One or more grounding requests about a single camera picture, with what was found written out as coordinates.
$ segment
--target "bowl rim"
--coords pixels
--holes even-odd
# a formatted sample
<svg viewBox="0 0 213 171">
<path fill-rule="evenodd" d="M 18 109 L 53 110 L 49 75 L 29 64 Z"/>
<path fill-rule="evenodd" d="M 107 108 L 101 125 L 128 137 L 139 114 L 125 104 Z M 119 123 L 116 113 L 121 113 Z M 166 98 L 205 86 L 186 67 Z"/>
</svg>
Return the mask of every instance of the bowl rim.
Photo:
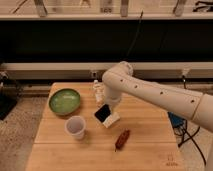
<svg viewBox="0 0 213 171">
<path fill-rule="evenodd" d="M 58 94 L 58 93 L 61 92 L 61 91 L 65 91 L 65 90 L 73 91 L 73 92 L 75 92 L 76 94 L 78 94 L 78 96 L 79 96 L 79 103 L 78 103 L 78 105 L 77 105 L 73 110 L 71 110 L 71 111 L 69 111 L 69 112 L 66 112 L 66 113 L 56 112 L 56 111 L 54 111 L 53 108 L 52 108 L 51 100 L 53 99 L 53 97 L 54 97 L 56 94 Z M 80 103 L 81 103 L 81 95 L 80 95 L 80 93 L 79 93 L 77 90 L 72 89 L 72 88 L 62 88 L 62 89 L 59 89 L 59 90 L 55 91 L 55 92 L 50 96 L 49 102 L 48 102 L 50 110 L 51 110 L 53 113 L 55 113 L 57 116 L 64 116 L 64 115 L 71 114 L 71 113 L 74 112 L 76 109 L 78 109 L 78 107 L 80 106 Z"/>
</svg>

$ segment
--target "cup rim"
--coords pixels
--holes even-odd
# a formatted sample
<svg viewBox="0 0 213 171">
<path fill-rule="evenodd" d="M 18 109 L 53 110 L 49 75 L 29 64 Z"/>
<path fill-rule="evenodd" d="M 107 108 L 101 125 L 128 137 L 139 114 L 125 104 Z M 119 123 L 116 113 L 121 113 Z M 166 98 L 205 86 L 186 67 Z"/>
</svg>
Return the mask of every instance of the cup rim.
<svg viewBox="0 0 213 171">
<path fill-rule="evenodd" d="M 67 128 L 67 125 L 69 123 L 70 120 L 72 120 L 73 118 L 79 118 L 81 119 L 81 121 L 83 122 L 83 127 L 81 128 L 81 130 L 77 131 L 76 133 L 72 133 L 70 131 L 68 131 L 68 128 Z M 74 116 L 71 116 L 69 119 L 66 120 L 65 122 L 65 131 L 68 133 L 68 134 L 71 134 L 71 135 L 78 135 L 80 134 L 82 131 L 84 131 L 86 128 L 86 121 L 84 119 L 84 117 L 82 116 L 77 116 L 77 115 L 74 115 Z"/>
</svg>

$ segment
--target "gray floor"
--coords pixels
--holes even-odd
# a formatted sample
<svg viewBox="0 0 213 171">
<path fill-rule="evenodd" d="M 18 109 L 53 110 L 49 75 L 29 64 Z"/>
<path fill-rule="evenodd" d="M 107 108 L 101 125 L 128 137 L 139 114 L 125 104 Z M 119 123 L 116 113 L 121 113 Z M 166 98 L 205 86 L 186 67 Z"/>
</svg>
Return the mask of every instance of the gray floor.
<svg viewBox="0 0 213 171">
<path fill-rule="evenodd" d="M 24 171 L 35 138 L 46 97 L 21 98 L 5 121 L 0 121 L 0 171 Z M 196 125 L 189 125 L 193 132 Z M 207 157 L 212 135 L 201 129 L 195 140 Z M 203 161 L 191 141 L 182 153 L 187 171 L 203 171 Z"/>
</svg>

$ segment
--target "wire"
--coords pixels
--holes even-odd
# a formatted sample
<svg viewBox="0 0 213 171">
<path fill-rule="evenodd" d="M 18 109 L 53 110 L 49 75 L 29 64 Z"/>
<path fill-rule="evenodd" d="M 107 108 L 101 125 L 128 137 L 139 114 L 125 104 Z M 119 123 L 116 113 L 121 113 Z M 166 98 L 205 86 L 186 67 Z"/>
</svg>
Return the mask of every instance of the wire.
<svg viewBox="0 0 213 171">
<path fill-rule="evenodd" d="M 163 35 L 162 35 L 162 38 L 161 38 L 161 41 L 160 41 L 160 45 L 159 45 L 158 50 L 157 50 L 158 54 L 161 53 L 161 50 L 162 50 L 164 41 L 166 39 L 167 33 L 168 33 L 168 24 L 165 25 L 165 29 L 164 29 L 164 32 L 163 32 Z"/>
<path fill-rule="evenodd" d="M 182 80 L 183 80 L 184 89 L 187 89 L 187 87 L 186 87 L 186 77 L 184 75 L 182 76 Z"/>
<path fill-rule="evenodd" d="M 187 130 L 187 128 L 188 128 L 188 122 L 187 122 L 187 120 L 185 120 L 185 129 Z M 183 135 L 182 135 L 181 143 L 184 142 L 185 134 L 186 134 L 186 133 L 184 132 Z"/>
<path fill-rule="evenodd" d="M 199 151 L 199 153 L 200 153 L 200 155 L 201 155 L 201 157 L 203 159 L 203 163 L 204 163 L 204 165 L 206 165 L 206 159 L 205 159 L 205 157 L 203 155 L 203 152 L 201 151 L 200 147 L 196 143 L 196 141 L 193 139 L 193 137 L 189 134 L 189 132 L 185 128 L 182 128 L 182 130 L 183 130 L 183 132 L 185 132 L 189 136 L 189 138 L 192 140 L 194 145 L 197 147 L 197 149 L 198 149 L 198 151 Z"/>
<path fill-rule="evenodd" d="M 28 0 L 23 0 L 13 11 L 12 14 L 15 14 Z"/>
<path fill-rule="evenodd" d="M 127 53 L 126 53 L 126 57 L 129 56 L 129 54 L 131 53 L 132 49 L 133 49 L 134 46 L 135 46 L 135 42 L 136 42 L 137 39 L 138 39 L 138 35 L 139 35 L 139 33 L 140 33 L 140 27 L 141 27 L 142 17 L 143 17 L 143 11 L 141 11 L 141 15 L 140 15 L 139 22 L 138 22 L 138 27 L 137 27 L 137 30 L 136 30 L 136 32 L 135 32 L 135 36 L 134 36 L 134 38 L 133 38 L 133 40 L 132 40 L 132 43 L 131 43 L 131 45 L 130 45 L 130 47 L 129 47 Z"/>
<path fill-rule="evenodd" d="M 175 135 L 179 136 L 179 137 L 182 137 L 183 134 L 177 134 L 176 132 L 174 132 Z"/>
<path fill-rule="evenodd" d="M 199 132 L 200 130 L 200 126 L 198 126 L 197 130 L 191 135 L 191 137 L 194 137 L 195 135 L 197 135 L 197 133 Z M 187 141 L 189 141 L 190 138 L 187 138 L 186 140 L 184 141 L 181 141 L 179 144 L 178 144 L 178 147 L 181 147 L 184 143 L 186 143 Z"/>
</svg>

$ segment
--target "white bottle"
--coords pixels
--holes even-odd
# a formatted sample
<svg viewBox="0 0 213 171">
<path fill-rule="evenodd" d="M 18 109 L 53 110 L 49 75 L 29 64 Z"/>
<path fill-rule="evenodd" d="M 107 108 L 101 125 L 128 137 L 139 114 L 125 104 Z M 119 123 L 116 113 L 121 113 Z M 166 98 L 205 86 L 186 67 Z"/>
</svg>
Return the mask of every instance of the white bottle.
<svg viewBox="0 0 213 171">
<path fill-rule="evenodd" d="M 103 84 L 98 82 L 98 80 L 94 80 L 93 90 L 95 93 L 95 99 L 98 107 L 103 105 Z"/>
</svg>

